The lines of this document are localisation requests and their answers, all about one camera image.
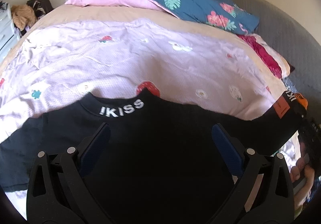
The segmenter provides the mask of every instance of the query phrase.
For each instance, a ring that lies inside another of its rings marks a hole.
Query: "white drawer unit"
[[[0,63],[20,39],[20,34],[14,32],[14,24],[11,19],[10,6],[7,10],[0,10]]]
[[[4,27],[0,27],[0,49],[9,41],[14,35],[14,24],[10,20]]]
[[[20,39],[19,33],[15,34],[0,50],[0,64],[7,56],[9,51],[18,43]]]
[[[8,5],[7,10],[0,10],[0,30],[11,20],[10,6]]]

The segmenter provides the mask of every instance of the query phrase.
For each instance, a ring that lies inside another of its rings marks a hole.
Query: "black t-shirt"
[[[222,204],[233,181],[211,138],[221,123],[245,147],[271,155],[297,130],[294,114],[270,108],[244,121],[197,105],[162,100],[146,88],[132,99],[87,94],[65,108],[29,118],[0,144],[0,184],[27,189],[40,150],[57,154],[109,124],[110,141],[84,182],[121,223],[202,223]]]

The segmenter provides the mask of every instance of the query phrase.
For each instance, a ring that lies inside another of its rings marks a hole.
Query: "orange label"
[[[297,98],[297,101],[305,108],[308,108],[308,100],[306,100],[300,93],[295,93],[295,97]]]
[[[280,96],[280,98],[273,104],[273,108],[281,119],[290,109],[290,106],[285,98],[283,96]]]

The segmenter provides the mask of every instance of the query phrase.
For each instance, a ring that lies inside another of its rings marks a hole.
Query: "finger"
[[[300,158],[297,160],[296,166],[299,168],[299,171],[301,172],[304,169],[305,161],[304,158]]]
[[[307,164],[304,168],[304,176],[307,179],[314,180],[314,169],[309,164]]]
[[[292,167],[291,173],[295,181],[297,181],[300,178],[300,170],[297,166]]]
[[[292,172],[290,172],[290,178],[291,178],[291,182],[295,182]]]
[[[300,142],[300,152],[301,152],[301,157],[304,157],[304,155],[305,155],[305,144],[304,144],[304,142]]]

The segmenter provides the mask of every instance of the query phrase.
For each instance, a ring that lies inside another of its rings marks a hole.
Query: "metal rivet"
[[[67,149],[67,152],[68,153],[74,153],[76,151],[76,148],[75,147],[69,147],[68,149]]]
[[[46,153],[44,151],[40,151],[38,152],[38,157],[41,158],[41,157],[44,157]]]
[[[254,151],[252,148],[248,148],[248,149],[246,150],[246,152],[247,152],[248,154],[250,154],[250,155],[255,154],[255,151]]]
[[[283,158],[284,158],[283,154],[282,154],[282,153],[279,153],[279,152],[276,154],[276,156],[277,156],[279,159],[283,159]]]

